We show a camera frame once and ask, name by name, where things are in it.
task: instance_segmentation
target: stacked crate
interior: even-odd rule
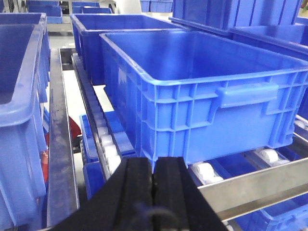
[[[49,80],[46,14],[0,14],[0,35],[0,230],[5,230],[29,223],[37,199],[46,194],[39,106],[47,100]]]

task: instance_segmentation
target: metal shelf rack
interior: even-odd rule
[[[89,96],[95,94],[95,92],[93,86],[87,81],[81,60],[76,54],[72,56],[72,63],[86,107],[99,154],[99,160],[105,174],[104,178],[107,180],[110,174],[106,169],[106,160],[95,127],[96,121],[91,109],[91,100],[89,99]],[[65,89],[59,50],[51,51],[50,84],[51,148],[49,162],[48,226],[53,226],[78,209],[78,195],[67,123]],[[291,147],[299,155],[307,157],[307,133],[296,127],[294,144]],[[303,158],[282,166],[241,175],[208,186],[201,186],[199,190],[221,220],[227,221],[308,193],[307,166],[308,158]]]

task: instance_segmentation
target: crate rim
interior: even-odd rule
[[[230,29],[230,32],[235,34],[235,35],[240,35],[240,36],[245,36],[251,39],[258,39],[262,42],[266,42],[266,43],[270,43],[273,45],[279,45],[281,47],[290,49],[292,48],[294,51],[298,51],[298,52],[306,52],[308,53],[308,46],[303,46],[301,44],[292,44],[288,41],[285,41],[283,39],[278,39],[278,38],[273,38],[271,36],[268,35],[259,35],[259,34],[255,34],[252,32],[248,32],[248,31],[243,31],[243,29],[245,28],[269,28],[269,27],[292,27],[292,26],[296,26],[296,27],[307,27],[307,25],[304,24],[294,24],[294,25],[278,25],[278,26],[240,26],[240,27],[235,27]]]
[[[74,13],[74,14],[71,14],[70,17],[72,19],[73,25],[75,25],[77,27],[77,30],[80,31],[81,35],[83,35],[83,36],[86,36],[89,33],[95,32],[95,31],[101,31],[102,33],[104,33],[104,31],[106,31],[106,32],[109,32],[109,31],[116,32],[116,31],[144,31],[144,30],[187,30],[187,28],[182,26],[182,25],[177,25],[177,24],[174,24],[172,22],[168,22],[168,21],[164,21],[164,20],[161,20],[161,19],[157,19],[157,18],[148,16],[148,15],[145,15],[145,14],[116,14],[116,13],[88,13],[88,14],[86,14],[86,16],[90,17],[90,16],[100,15],[100,16],[105,16],[105,17],[117,17],[117,16],[121,15],[122,17],[131,17],[131,16],[148,17],[148,18],[151,18],[151,19],[154,19],[154,20],[157,20],[157,21],[160,21],[160,22],[172,25],[172,26],[177,26],[178,28],[164,28],[164,29],[155,29],[155,28],[153,28],[153,29],[108,29],[108,30],[99,29],[99,30],[88,30],[80,22],[80,20],[77,18],[77,16],[79,16],[79,15],[85,15],[85,14],[83,14],[83,13]]]

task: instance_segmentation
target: metal frame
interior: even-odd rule
[[[59,49],[51,49],[47,226],[79,208],[71,132]]]
[[[104,169],[106,162],[99,142],[99,136],[95,129],[95,118],[91,113],[91,105],[84,88],[85,84],[90,83],[85,83],[85,80],[80,79],[76,63],[74,59],[72,61],[98,149],[100,162]],[[78,208],[77,185],[59,50],[51,51],[50,128],[48,226],[55,225]],[[301,156],[308,155],[307,137],[295,134],[294,144],[291,145],[291,148],[297,149],[296,151]],[[68,170],[65,172],[60,171],[59,166],[61,165],[68,168]],[[282,166],[270,167],[208,186],[200,186],[199,190],[221,220],[226,221],[308,193],[307,166],[308,158],[304,158]]]
[[[73,58],[72,63],[73,63],[73,67],[74,67],[76,77],[77,77],[77,81],[78,81],[78,84],[79,84],[82,100],[83,100],[83,103],[85,105],[85,109],[86,109],[86,112],[87,112],[89,124],[90,124],[90,127],[91,127],[93,139],[94,139],[94,143],[95,143],[95,146],[96,146],[96,149],[97,149],[98,158],[99,158],[99,161],[101,163],[102,170],[103,170],[104,181],[107,181],[110,178],[110,173],[109,173],[109,170],[107,168],[107,161],[106,161],[105,156],[103,154],[103,147],[101,145],[100,137],[99,137],[99,134],[98,134],[98,131],[97,131],[97,128],[96,128],[96,120],[95,120],[95,117],[92,113],[91,103],[88,99],[85,88],[87,87],[88,89],[91,89],[93,94],[95,94],[95,91],[93,89],[93,86],[90,84],[90,82],[87,79],[82,79],[82,77],[84,77],[86,75],[85,70],[77,69],[77,65],[79,65],[79,66],[82,65],[80,59],[74,59]]]

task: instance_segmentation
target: blue bin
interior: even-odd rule
[[[308,61],[308,26],[252,26],[230,30],[235,41]],[[308,92],[298,113],[308,119]]]
[[[172,12],[172,0],[151,0],[150,11],[169,13]]]
[[[103,171],[100,162],[85,164],[83,167],[83,175],[88,200],[104,185]]]
[[[43,27],[44,35],[39,64],[39,101],[47,101],[46,87],[48,85],[50,64],[50,47],[47,31],[47,18],[45,13],[0,13],[0,25],[38,24]]]
[[[182,26],[140,14],[75,14],[71,15],[71,19],[76,50],[82,55],[84,68],[93,85],[105,83],[99,34],[110,31],[123,32],[128,29],[183,29]]]
[[[42,36],[39,25],[0,26],[0,230],[31,221],[37,198],[46,194],[39,156],[46,142],[34,72]]]
[[[171,20],[229,37],[235,26],[291,25],[301,0],[174,0]]]
[[[4,2],[0,0],[0,13],[4,12]]]
[[[28,11],[30,13],[46,13],[47,23],[62,23],[61,6],[30,4]]]
[[[86,163],[92,163],[98,161],[98,154],[94,143],[91,127],[88,121],[87,115],[81,115],[80,127],[82,132],[82,142],[85,150]]]
[[[83,6],[99,7],[100,4],[99,2],[93,2],[93,1],[73,1],[72,2],[73,13],[82,13]]]
[[[224,179],[256,170],[241,154],[209,162]],[[308,227],[308,194],[247,214],[236,221],[244,231],[299,231]]]
[[[82,13],[112,13],[110,8],[95,7],[95,6],[83,6],[81,8]]]
[[[105,91],[139,156],[190,164],[292,143],[307,62],[201,32],[101,37]]]
[[[308,18],[306,17],[297,17],[295,20],[296,23],[308,25]]]
[[[26,4],[27,6],[59,6],[59,1],[27,0]]]
[[[142,12],[149,12],[150,11],[150,2],[151,2],[150,0],[140,0]]]

